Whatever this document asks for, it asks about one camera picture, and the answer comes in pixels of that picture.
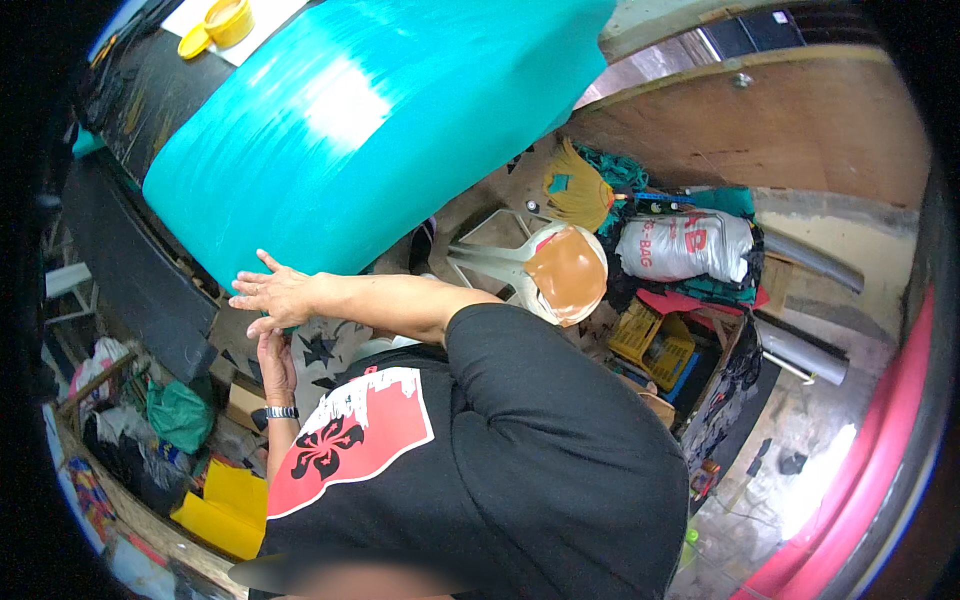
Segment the hong kong flag print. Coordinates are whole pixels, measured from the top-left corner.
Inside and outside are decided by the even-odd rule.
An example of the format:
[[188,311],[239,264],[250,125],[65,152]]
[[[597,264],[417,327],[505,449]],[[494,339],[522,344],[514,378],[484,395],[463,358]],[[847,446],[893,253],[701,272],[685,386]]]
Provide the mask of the hong kong flag print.
[[287,516],[334,484],[366,481],[404,452],[433,440],[420,371],[391,367],[325,396],[280,465],[267,518]]

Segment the metal watch strap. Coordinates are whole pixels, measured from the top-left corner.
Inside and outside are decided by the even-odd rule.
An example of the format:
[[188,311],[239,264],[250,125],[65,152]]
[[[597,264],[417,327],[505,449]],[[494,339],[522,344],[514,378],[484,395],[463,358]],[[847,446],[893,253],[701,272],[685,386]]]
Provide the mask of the metal watch strap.
[[267,419],[298,419],[300,413],[296,406],[265,406]]

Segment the teal foam roll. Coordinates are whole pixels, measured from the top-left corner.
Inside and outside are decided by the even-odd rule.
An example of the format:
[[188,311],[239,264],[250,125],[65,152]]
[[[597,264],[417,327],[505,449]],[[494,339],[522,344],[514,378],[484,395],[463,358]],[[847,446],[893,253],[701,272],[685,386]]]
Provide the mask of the teal foam roll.
[[264,44],[166,143],[147,203],[229,290],[356,274],[559,125],[606,63],[613,0],[328,0]]

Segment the yellow plastic crate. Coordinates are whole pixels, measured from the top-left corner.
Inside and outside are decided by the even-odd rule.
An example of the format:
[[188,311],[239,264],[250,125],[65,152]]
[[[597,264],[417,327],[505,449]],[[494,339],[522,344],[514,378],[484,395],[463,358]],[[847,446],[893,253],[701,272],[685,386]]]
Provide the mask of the yellow plastic crate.
[[[650,348],[661,332],[661,341]],[[669,392],[693,356],[696,343],[677,313],[662,315],[634,299],[620,316],[608,347],[650,373],[654,383]]]

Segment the yellow broom bristles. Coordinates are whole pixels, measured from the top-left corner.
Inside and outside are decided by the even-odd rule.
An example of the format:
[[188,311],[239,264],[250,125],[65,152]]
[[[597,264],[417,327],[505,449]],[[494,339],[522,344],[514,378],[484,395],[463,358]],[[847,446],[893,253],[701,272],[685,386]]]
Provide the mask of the yellow broom bristles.
[[[557,175],[569,176],[566,189],[550,193]],[[603,225],[613,202],[612,188],[596,169],[580,158],[568,137],[564,138],[563,146],[543,176],[543,193],[550,198],[549,216],[579,225],[591,233]]]

